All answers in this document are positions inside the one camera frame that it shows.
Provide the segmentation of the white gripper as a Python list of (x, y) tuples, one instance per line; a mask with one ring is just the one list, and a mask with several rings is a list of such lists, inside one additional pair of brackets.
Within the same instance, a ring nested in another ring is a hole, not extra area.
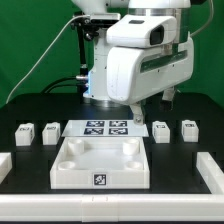
[(171, 110), (176, 94), (172, 86), (191, 78), (193, 61), (194, 45), (191, 38), (179, 44), (172, 55), (163, 55), (161, 47), (113, 47), (107, 58), (108, 96), (114, 102), (132, 104), (133, 122), (143, 125), (144, 110), (138, 101), (166, 89), (160, 108)]

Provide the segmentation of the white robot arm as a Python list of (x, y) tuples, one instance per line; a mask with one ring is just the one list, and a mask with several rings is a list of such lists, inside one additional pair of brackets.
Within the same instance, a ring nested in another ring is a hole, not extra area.
[(193, 73), (188, 22), (191, 0), (71, 0), (85, 15), (94, 65), (84, 97), (101, 105), (128, 105), (144, 123), (141, 102), (172, 92)]

